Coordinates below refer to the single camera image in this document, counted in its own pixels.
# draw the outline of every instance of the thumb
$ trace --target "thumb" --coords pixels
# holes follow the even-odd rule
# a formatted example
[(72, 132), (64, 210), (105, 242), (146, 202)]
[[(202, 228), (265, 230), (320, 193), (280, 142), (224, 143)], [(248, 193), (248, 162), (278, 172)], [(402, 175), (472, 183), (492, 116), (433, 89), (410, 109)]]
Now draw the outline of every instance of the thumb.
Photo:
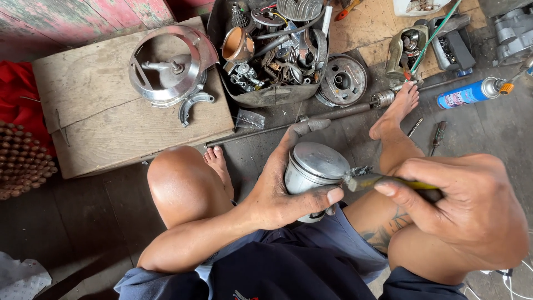
[(396, 180), (385, 179), (378, 181), (374, 189), (403, 208), (422, 231), (431, 233), (438, 228), (441, 213), (412, 188)]
[(320, 212), (337, 203), (344, 197), (344, 191), (336, 185), (312, 188), (305, 193), (292, 196), (291, 203), (295, 205), (302, 216)]

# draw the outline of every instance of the orange nozzle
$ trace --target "orange nozzle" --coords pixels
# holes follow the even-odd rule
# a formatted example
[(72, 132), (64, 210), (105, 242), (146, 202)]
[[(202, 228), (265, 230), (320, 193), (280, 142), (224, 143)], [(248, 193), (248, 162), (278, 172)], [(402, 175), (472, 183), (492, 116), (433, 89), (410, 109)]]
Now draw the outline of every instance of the orange nozzle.
[(348, 15), (348, 10), (343, 10), (337, 15), (337, 18), (335, 19), (335, 21), (340, 21), (344, 19), (347, 15)]
[(514, 89), (514, 84), (512, 83), (504, 83), (502, 88), (500, 89), (499, 93), (500, 95), (507, 95)]

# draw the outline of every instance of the screwdriver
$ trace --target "screwdriver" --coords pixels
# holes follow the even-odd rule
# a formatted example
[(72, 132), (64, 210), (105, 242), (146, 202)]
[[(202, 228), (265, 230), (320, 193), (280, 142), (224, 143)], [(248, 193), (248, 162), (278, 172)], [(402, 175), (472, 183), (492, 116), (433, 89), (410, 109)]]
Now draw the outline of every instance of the screwdriver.
[(435, 133), (435, 138), (433, 139), (433, 150), (431, 150), (430, 156), (433, 156), (435, 149), (440, 146), (440, 141), (442, 141), (442, 138), (444, 137), (446, 125), (448, 125), (448, 122), (440, 121), (439, 126), (437, 127), (437, 132)]

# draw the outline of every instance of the wooden floor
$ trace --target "wooden floor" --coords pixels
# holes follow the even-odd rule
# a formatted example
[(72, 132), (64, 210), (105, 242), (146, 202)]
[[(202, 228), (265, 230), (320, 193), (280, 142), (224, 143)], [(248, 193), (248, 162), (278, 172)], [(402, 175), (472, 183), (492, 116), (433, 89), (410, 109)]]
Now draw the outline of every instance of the wooden floor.
[[(517, 66), (492, 68), (495, 41), (490, 30), (474, 32), (474, 56), (478, 64), (468, 83), (487, 76), (507, 77)], [(349, 55), (360, 58), (357, 50)], [(384, 88), (384, 64), (367, 70), (370, 82), (365, 98)], [(452, 78), (439, 74), (426, 84)], [(457, 88), (458, 82), (421, 93), (420, 105), (402, 122), (404, 132), (420, 117), (424, 121), (412, 138), (425, 152), (430, 151), (435, 125), (448, 121), (446, 136), (436, 155), (455, 156), (473, 152), (490, 153), (507, 165), (516, 195), (533, 228), (533, 101), (531, 86), (517, 85), (508, 97), (450, 110), (435, 104), (438, 93)], [(255, 109), (266, 117), (266, 127), (294, 122), (300, 114), (313, 115), (330, 110), (316, 99), (292, 105)], [(355, 165), (378, 165), (379, 141), (368, 130), (383, 114), (376, 110), (332, 122), (327, 130), (305, 140), (329, 145)], [(252, 189), (264, 164), (283, 132), (271, 132), (225, 144), (236, 199)], [(146, 173), (149, 165), (135, 164), (102, 175), (62, 180), (55, 176), (38, 190), (0, 203), (0, 251), (16, 259), (33, 258), (50, 272), (54, 285), (38, 299), (115, 299), (110, 288), (132, 268), (144, 247), (165, 228), (152, 203)], [(347, 193), (353, 202), (358, 195)], [(531, 257), (525, 260), (531, 265)], [(533, 273), (521, 265), (513, 276), (513, 289), (533, 296)], [(473, 272), (465, 283), (483, 300), (510, 299), (500, 275)], [(372, 289), (379, 293), (377, 283)], [(467, 292), (469, 299), (475, 299)]]

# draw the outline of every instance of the person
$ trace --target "person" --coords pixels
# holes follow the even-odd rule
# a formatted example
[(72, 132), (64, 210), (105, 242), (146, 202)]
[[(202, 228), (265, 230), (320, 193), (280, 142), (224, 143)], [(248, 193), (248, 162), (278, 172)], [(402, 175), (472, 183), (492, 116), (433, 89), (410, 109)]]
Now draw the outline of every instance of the person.
[[(120, 299), (375, 299), (366, 283), (387, 264), (380, 299), (466, 299), (468, 272), (517, 266), (528, 225), (505, 166), (488, 154), (424, 157), (400, 129), (418, 100), (404, 84), (369, 134), (383, 146), (381, 172), (439, 187), (436, 204), (390, 180), (348, 206), (338, 186), (288, 195), (290, 148), (330, 120), (292, 125), (238, 205), (220, 147), (163, 151), (148, 183), (168, 230), (117, 284)], [(332, 204), (334, 215), (285, 227)]]

